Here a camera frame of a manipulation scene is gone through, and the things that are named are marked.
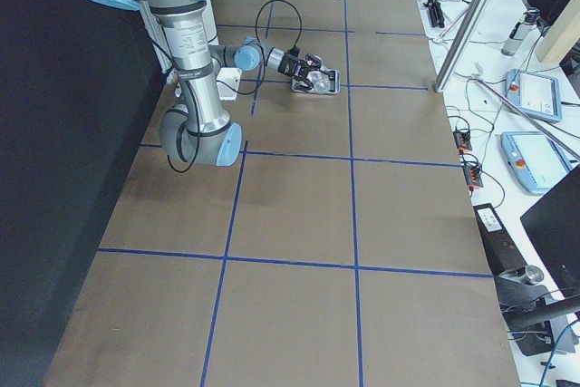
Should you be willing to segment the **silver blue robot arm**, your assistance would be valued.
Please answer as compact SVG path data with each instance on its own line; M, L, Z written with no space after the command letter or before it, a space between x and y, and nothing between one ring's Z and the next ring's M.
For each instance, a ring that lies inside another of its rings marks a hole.
M338 71L325 67L317 55L301 57L297 47L284 51L256 37L238 46L210 44L203 21L208 0L91 1L130 11L147 7L143 20L157 22L153 42L177 73L181 89L159 125L159 140L169 160L216 166L237 160L243 135L219 98L218 73L224 67L272 68L290 78L296 92L334 94L340 89Z

